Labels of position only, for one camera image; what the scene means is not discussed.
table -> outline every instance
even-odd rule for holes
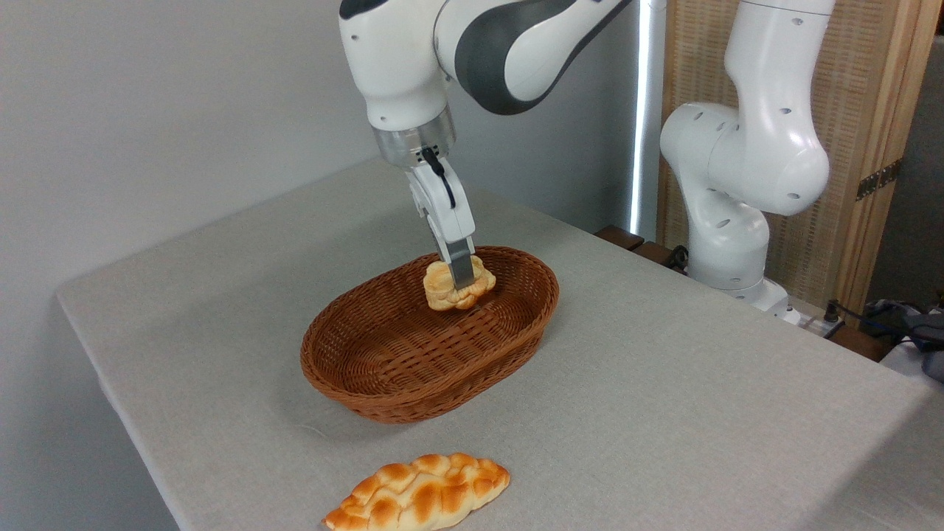
[[[513,477],[463,531],[944,529],[944,395],[565,223],[469,197],[476,242],[542,259],[560,303],[528,364],[417,424],[356,417],[298,364],[331,300],[433,249],[381,161],[60,289],[181,529],[315,529],[381,465],[457,451]]]

oval basket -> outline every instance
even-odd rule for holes
[[[306,378],[362,417],[400,424],[438,417],[518,370],[557,306],[557,278],[521,250],[476,254],[497,281],[469,310],[427,305],[423,277],[435,254],[335,299],[302,340]]]

bread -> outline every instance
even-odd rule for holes
[[[322,523],[334,531],[443,529],[494,500],[510,481],[508,471],[489,459],[424,455],[361,481]]]
[[[426,302],[430,308],[437,312],[444,312],[453,308],[468,310],[475,306],[479,297],[495,287],[495,275],[486,269],[481,258],[474,254],[472,255],[472,273],[475,282],[457,290],[448,264],[441,261],[430,264],[426,268],[426,277],[423,278]]]

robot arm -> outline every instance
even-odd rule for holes
[[[783,316],[764,279],[763,212],[792,215],[826,186],[810,85],[834,0],[742,0],[725,55],[739,108],[689,103],[669,116],[662,151],[682,188],[690,277]]]
[[[526,111],[630,0],[343,0],[341,35],[387,162],[405,170],[457,288],[475,222],[447,161],[452,78],[486,110]]]

bread roll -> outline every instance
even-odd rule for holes
[[[361,481],[322,523],[334,531],[443,529],[494,500],[510,481],[508,471],[489,459],[424,455]]]
[[[444,312],[453,308],[468,310],[475,306],[479,297],[495,287],[495,275],[486,269],[481,258],[474,254],[472,255],[472,274],[475,282],[457,290],[448,264],[441,261],[430,264],[426,268],[426,277],[423,278],[426,301],[430,308],[437,312]]]

